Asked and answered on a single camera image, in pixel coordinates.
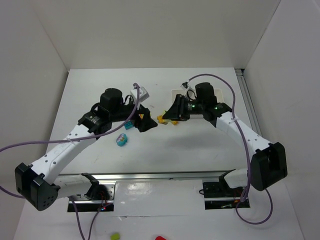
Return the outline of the yellow green lego stack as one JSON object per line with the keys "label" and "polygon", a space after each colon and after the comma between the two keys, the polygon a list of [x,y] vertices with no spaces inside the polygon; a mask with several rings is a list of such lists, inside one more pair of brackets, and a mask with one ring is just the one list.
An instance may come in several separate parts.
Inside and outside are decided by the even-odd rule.
{"label": "yellow green lego stack", "polygon": [[169,120],[169,119],[164,119],[164,118],[163,118],[163,116],[164,116],[164,114],[165,114],[166,112],[167,112],[167,111],[164,110],[161,115],[158,115],[158,116],[157,116],[156,119],[157,119],[158,123],[159,123],[159,124],[163,124],[163,125],[167,125],[168,123],[171,123],[172,125],[177,126],[177,125],[179,124],[178,121],[176,121],[176,120]]}

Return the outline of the teal rounded lego piece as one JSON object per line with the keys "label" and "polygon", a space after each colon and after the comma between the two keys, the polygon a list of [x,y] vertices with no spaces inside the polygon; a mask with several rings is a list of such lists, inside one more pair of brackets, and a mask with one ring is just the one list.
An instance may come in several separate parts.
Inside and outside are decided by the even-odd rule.
{"label": "teal rounded lego piece", "polygon": [[127,142],[128,142],[128,137],[125,133],[121,133],[116,139],[116,144],[119,147],[123,147]]}

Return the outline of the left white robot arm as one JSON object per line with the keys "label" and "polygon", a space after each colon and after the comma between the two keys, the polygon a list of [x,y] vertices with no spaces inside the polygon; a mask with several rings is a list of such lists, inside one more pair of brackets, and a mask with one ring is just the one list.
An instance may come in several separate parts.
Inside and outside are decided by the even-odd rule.
{"label": "left white robot arm", "polygon": [[128,121],[139,132],[157,127],[148,108],[142,102],[149,97],[144,87],[134,85],[125,103],[123,93],[108,88],[89,112],[85,113],[68,136],[30,165],[21,163],[15,168],[16,189],[38,211],[49,208],[60,198],[83,195],[88,199],[108,198],[108,190],[89,173],[61,176],[61,171],[83,150],[103,134],[114,132],[112,124]]}

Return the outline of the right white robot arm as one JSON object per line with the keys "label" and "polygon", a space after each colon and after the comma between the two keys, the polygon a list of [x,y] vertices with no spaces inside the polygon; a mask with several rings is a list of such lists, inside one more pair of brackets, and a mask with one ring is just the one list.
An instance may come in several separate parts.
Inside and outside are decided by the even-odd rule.
{"label": "right white robot arm", "polygon": [[202,115],[206,121],[248,151],[249,181],[257,191],[264,191],[288,175],[284,146],[264,139],[233,115],[227,104],[218,102],[210,83],[203,82],[195,86],[194,100],[177,94],[162,118],[187,121],[191,115]]}

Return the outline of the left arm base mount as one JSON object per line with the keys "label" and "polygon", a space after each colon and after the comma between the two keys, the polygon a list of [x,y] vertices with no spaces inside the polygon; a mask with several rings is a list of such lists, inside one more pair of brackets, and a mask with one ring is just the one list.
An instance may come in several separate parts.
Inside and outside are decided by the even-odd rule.
{"label": "left arm base mount", "polygon": [[93,213],[102,208],[101,212],[114,211],[116,183],[105,181],[99,185],[94,196],[80,195],[73,196],[74,203],[79,213]]}

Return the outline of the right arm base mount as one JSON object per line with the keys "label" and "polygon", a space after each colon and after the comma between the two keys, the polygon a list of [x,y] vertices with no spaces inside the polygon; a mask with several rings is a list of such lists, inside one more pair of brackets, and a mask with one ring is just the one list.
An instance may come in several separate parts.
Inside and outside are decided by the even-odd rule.
{"label": "right arm base mount", "polygon": [[249,200],[241,203],[242,187],[229,188],[220,182],[203,182],[202,189],[198,191],[204,197],[206,210],[225,210],[239,208],[250,208]]}

